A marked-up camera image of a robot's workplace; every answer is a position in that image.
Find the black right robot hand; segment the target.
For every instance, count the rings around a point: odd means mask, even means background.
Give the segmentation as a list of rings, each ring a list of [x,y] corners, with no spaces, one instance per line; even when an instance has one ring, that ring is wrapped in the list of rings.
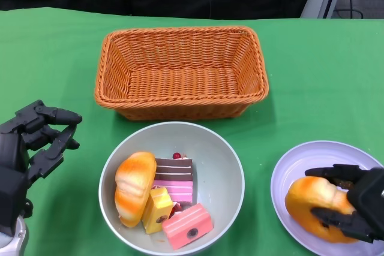
[[[346,198],[355,208],[351,215],[331,208],[312,208],[311,213],[324,227],[336,227],[344,236],[368,243],[383,240],[383,168],[363,170],[358,165],[334,164],[308,169],[305,175],[325,178],[346,189]]]

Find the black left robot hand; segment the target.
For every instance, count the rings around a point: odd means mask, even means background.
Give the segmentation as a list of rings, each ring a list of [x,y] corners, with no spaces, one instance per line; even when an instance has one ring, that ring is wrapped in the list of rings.
[[[28,189],[51,174],[64,151],[78,149],[74,140],[81,115],[37,100],[1,124],[1,232],[13,237],[19,216],[29,218]]]

